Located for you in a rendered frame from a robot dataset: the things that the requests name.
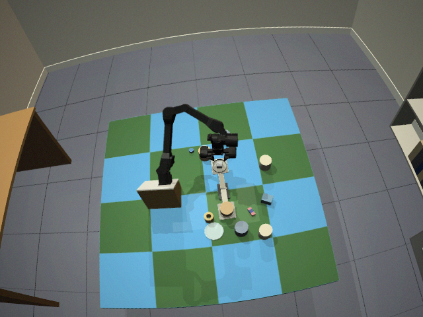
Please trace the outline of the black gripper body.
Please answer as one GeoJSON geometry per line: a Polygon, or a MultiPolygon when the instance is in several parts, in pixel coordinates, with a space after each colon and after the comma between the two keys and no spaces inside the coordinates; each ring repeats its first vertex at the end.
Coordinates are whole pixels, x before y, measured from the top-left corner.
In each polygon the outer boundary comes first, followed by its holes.
{"type": "Polygon", "coordinates": [[[208,150],[208,146],[201,146],[200,147],[200,157],[201,158],[207,158],[211,155],[223,155],[225,153],[225,156],[229,156],[231,159],[237,158],[237,148],[236,147],[229,147],[229,148],[214,148],[212,146],[212,150],[208,150]]]}

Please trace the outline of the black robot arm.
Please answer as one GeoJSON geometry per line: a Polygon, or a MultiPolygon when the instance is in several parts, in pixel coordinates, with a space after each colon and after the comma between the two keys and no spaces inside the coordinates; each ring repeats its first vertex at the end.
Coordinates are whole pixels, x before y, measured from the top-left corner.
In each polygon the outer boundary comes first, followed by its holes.
{"type": "Polygon", "coordinates": [[[169,185],[173,181],[172,174],[169,172],[175,163],[175,155],[172,154],[173,123],[176,114],[182,112],[186,112],[202,123],[205,123],[213,132],[215,132],[214,134],[208,134],[207,138],[207,141],[211,141],[214,148],[218,149],[223,145],[226,145],[226,147],[238,147],[238,133],[227,133],[224,128],[224,124],[221,121],[207,117],[188,104],[164,108],[162,111],[163,121],[165,123],[163,154],[161,155],[159,163],[160,167],[156,170],[159,178],[158,186],[169,185]]]}

